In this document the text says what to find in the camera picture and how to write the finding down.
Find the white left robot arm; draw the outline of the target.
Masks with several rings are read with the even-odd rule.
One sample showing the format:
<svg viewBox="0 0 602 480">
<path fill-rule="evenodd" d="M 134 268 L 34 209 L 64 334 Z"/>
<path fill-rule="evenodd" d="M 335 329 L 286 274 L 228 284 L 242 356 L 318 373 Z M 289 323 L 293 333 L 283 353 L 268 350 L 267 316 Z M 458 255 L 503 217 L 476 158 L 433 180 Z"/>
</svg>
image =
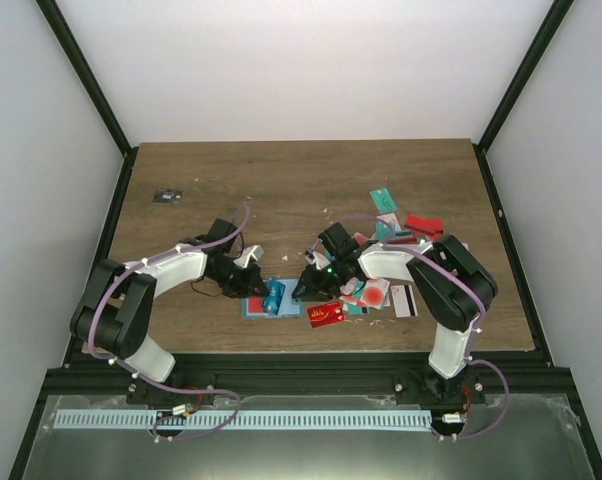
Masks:
<svg viewBox="0 0 602 480">
<path fill-rule="evenodd" d="M 230 299 L 269 294 L 258 261 L 260 245 L 247 246 L 242 228 L 217 219 L 203 235 L 186 238 L 171 249 L 137 261 L 105 259 L 97 264 L 70 321 L 71 334 L 88 351 L 111 363 L 122 361 L 150 381 L 162 403 L 177 402 L 184 377 L 176 360 L 149 335 L 154 300 L 186 283 L 215 282 Z"/>
</svg>

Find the blue card holder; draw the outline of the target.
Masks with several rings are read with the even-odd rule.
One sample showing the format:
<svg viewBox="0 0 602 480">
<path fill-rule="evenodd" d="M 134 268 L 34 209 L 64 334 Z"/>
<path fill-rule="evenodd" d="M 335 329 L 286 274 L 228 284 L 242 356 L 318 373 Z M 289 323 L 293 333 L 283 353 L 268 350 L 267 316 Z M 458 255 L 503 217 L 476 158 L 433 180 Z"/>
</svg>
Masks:
<svg viewBox="0 0 602 480">
<path fill-rule="evenodd" d="M 267 297 L 250 297 L 242 300 L 241 315 L 244 319 L 297 318 L 304 306 L 292 298 L 297 286 L 295 279 L 268 278 L 266 285 L 270 293 Z"/>
</svg>

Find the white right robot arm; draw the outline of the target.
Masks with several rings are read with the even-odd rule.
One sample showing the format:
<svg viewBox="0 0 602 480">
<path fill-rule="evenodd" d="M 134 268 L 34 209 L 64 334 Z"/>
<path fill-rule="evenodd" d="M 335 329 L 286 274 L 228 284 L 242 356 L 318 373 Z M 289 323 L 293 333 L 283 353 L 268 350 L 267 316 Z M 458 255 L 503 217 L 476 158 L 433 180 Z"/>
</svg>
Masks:
<svg viewBox="0 0 602 480">
<path fill-rule="evenodd" d="M 439 403 L 453 399 L 471 362 L 473 337 L 498 286 L 492 275 L 455 236 L 444 234 L 420 245 L 376 239 L 358 242 L 339 223 L 318 236 L 325 252 L 308 250 L 309 265 L 292 292 L 296 300 L 338 297 L 350 280 L 397 280 L 414 284 L 437 322 L 424 385 Z"/>
</svg>

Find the red VIP card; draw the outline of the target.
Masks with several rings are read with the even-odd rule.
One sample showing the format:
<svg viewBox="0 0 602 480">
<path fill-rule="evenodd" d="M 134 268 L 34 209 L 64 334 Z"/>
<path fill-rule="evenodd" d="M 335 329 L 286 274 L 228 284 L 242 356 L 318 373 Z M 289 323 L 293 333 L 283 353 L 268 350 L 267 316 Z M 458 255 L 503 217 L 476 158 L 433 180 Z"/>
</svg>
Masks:
<svg viewBox="0 0 602 480">
<path fill-rule="evenodd" d="M 340 302 L 330 302 L 307 308 L 307 315 L 312 328 L 324 327 L 345 320 Z"/>
</svg>

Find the red card black stripe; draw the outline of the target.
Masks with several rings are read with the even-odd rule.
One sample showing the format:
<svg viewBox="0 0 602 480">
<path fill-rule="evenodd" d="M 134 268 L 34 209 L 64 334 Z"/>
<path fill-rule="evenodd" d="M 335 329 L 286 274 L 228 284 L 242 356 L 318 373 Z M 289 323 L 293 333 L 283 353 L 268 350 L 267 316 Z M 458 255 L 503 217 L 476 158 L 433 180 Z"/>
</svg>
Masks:
<svg viewBox="0 0 602 480">
<path fill-rule="evenodd" d="M 261 317 L 267 312 L 262 306 L 262 299 L 259 297 L 248 298 L 245 302 L 245 315 L 247 317 Z"/>
</svg>

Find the blue card front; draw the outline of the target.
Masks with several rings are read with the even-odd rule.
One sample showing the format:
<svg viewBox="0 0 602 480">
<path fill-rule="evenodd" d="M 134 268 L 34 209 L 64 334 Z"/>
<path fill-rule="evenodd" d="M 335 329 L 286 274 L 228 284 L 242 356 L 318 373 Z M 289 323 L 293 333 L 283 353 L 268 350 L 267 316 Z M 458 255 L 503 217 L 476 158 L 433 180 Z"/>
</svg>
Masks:
<svg viewBox="0 0 602 480">
<path fill-rule="evenodd" d="M 285 293 L 285 285 L 274 278 L 267 281 L 268 296 L 262 301 L 264 310 L 271 315 L 278 315 Z"/>
</svg>

